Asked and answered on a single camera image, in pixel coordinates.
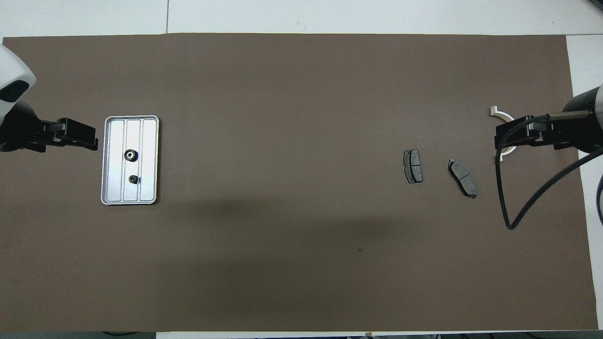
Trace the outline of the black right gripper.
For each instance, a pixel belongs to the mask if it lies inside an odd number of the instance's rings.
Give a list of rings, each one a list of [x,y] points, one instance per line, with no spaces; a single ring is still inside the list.
[[[549,114],[547,122],[536,123],[543,127],[540,137],[533,141],[536,133],[532,127],[535,117],[521,117],[498,125],[495,128],[495,149],[530,145],[553,146],[555,150],[576,148],[592,153],[601,148],[603,142],[603,91],[591,89],[573,97],[560,113]],[[518,128],[508,139],[503,137]]]

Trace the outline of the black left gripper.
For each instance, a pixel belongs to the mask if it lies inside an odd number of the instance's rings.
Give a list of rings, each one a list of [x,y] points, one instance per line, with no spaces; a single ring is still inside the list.
[[[65,146],[56,137],[59,124],[41,120],[28,104],[18,101],[4,116],[0,127],[0,151],[14,152],[28,149],[45,152],[47,146]],[[96,152],[96,128],[73,119],[66,118],[66,138],[73,140],[71,146],[86,148]]]

